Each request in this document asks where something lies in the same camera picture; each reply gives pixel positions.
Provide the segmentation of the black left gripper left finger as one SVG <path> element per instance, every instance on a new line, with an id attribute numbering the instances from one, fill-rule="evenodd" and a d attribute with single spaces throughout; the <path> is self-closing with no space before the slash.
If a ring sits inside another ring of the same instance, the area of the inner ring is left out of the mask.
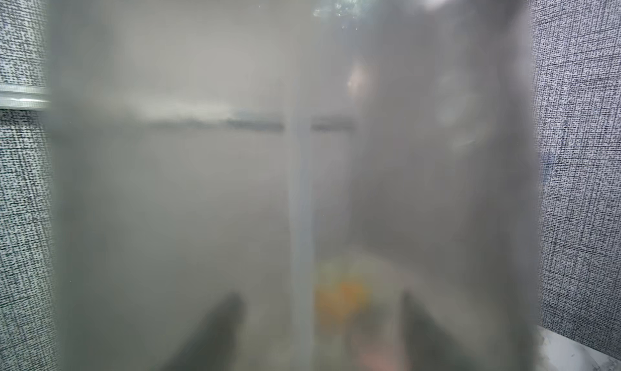
<path id="1" fill-rule="evenodd" d="M 229 293 L 159 369 L 231 370 L 244 319 L 244 299 L 239 293 Z"/>

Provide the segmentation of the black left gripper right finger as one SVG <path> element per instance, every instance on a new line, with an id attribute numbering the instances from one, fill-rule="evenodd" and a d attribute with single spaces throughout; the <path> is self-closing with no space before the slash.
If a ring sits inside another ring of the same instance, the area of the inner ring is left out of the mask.
<path id="1" fill-rule="evenodd" d="M 470 370 L 471 358 L 412 293 L 401 295 L 401 335 L 406 370 Z"/>

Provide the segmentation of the grey translucent bottle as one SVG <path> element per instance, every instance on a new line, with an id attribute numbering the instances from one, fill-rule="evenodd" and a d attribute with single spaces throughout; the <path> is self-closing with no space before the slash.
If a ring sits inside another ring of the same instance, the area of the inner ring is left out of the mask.
<path id="1" fill-rule="evenodd" d="M 406 370 L 399 303 L 532 370 L 526 0 L 49 0 L 61 368 Z"/>

